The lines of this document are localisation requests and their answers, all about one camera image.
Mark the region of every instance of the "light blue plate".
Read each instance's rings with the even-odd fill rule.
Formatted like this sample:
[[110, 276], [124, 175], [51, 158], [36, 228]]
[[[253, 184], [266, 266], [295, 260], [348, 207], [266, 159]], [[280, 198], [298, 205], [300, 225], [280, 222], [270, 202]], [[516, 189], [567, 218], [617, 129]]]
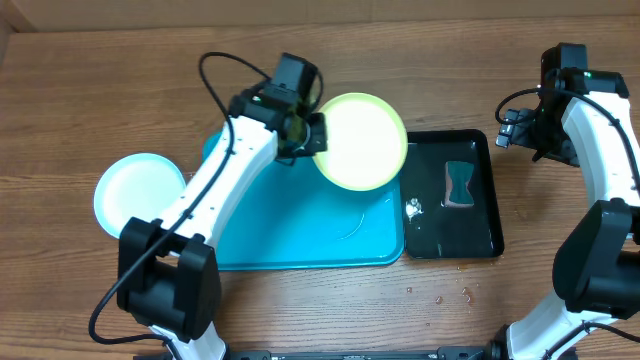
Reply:
[[[204, 159], [218, 137], [205, 143]], [[274, 162], [238, 204], [216, 257], [226, 271], [387, 265], [404, 250], [402, 226], [397, 178], [356, 192], [327, 180], [311, 158]]]
[[180, 170], [156, 154], [133, 154], [120, 159], [102, 175], [93, 195], [93, 210], [102, 228], [114, 238], [132, 216], [158, 218], [184, 191]]

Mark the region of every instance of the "sponge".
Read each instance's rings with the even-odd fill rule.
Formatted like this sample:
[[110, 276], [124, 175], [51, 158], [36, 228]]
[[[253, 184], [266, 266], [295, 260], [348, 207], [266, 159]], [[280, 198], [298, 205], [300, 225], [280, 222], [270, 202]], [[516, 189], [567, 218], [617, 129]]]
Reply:
[[473, 175], [473, 164], [464, 161], [447, 161], [444, 164], [446, 190], [445, 207], [466, 208], [473, 206], [473, 197], [469, 193], [469, 181]]

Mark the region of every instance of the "white plate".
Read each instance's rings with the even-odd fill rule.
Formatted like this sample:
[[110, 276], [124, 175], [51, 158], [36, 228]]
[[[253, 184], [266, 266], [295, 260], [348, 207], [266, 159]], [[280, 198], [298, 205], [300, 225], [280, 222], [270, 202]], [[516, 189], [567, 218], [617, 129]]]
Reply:
[[127, 156], [102, 175], [93, 197], [100, 226], [119, 238], [131, 217], [156, 219], [185, 189], [180, 170], [167, 158], [155, 154]]
[[320, 109], [327, 127], [327, 151], [314, 155], [320, 172], [348, 190], [369, 191], [393, 179], [407, 156], [407, 131], [384, 100], [348, 93]]

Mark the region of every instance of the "blue tray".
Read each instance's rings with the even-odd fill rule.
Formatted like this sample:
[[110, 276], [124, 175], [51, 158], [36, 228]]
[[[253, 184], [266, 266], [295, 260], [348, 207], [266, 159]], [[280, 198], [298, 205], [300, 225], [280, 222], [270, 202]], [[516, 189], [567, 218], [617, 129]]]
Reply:
[[[218, 137], [205, 143], [204, 159]], [[301, 158], [293, 167], [274, 162], [258, 175], [216, 255], [220, 270], [237, 271], [387, 265], [403, 250], [398, 178], [373, 191], [349, 191]]]

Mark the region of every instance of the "black tray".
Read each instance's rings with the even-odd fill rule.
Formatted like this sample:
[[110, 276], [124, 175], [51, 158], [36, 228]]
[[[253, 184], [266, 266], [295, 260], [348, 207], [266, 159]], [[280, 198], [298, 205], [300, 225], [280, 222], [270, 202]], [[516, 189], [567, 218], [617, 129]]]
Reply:
[[[491, 258], [504, 251], [487, 137], [479, 130], [408, 134], [409, 151], [400, 174], [405, 247], [416, 259]], [[474, 165], [469, 208], [444, 207], [445, 163]], [[415, 213], [411, 201], [422, 213]]]

